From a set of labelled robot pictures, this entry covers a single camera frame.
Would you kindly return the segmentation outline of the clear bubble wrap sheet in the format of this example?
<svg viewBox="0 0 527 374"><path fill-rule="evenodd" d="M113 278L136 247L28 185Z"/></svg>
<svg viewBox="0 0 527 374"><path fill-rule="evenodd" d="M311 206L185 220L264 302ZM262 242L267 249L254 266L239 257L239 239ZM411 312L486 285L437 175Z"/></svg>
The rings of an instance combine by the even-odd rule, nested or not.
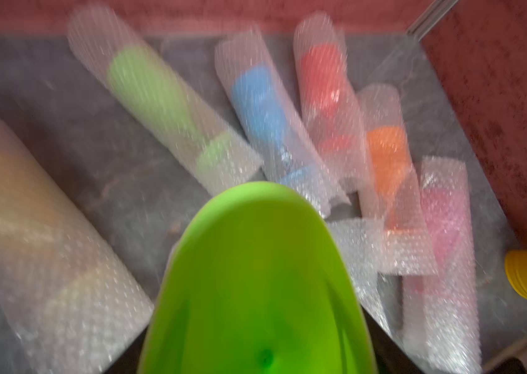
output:
<svg viewBox="0 0 527 374"><path fill-rule="evenodd" d="M359 304L386 332L391 333L378 291L383 224L377 219L349 218L329 221L327 227L338 246Z"/></svg>

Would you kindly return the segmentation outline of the bright green wine glass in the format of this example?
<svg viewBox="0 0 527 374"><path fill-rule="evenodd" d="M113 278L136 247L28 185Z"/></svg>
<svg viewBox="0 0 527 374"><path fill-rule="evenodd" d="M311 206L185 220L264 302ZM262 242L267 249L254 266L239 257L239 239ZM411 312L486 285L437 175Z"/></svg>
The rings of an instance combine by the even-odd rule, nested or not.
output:
<svg viewBox="0 0 527 374"><path fill-rule="evenodd" d="M168 260L141 373L375 373L363 311L319 213L250 182L211 199Z"/></svg>

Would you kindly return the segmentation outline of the yellow glass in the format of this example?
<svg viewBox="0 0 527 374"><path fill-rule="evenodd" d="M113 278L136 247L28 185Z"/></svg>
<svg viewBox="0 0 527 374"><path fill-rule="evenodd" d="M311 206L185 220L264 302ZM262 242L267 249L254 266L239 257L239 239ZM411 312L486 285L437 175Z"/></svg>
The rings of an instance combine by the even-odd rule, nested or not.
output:
<svg viewBox="0 0 527 374"><path fill-rule="evenodd" d="M38 373L100 373L153 303L0 120L0 306Z"/></svg>

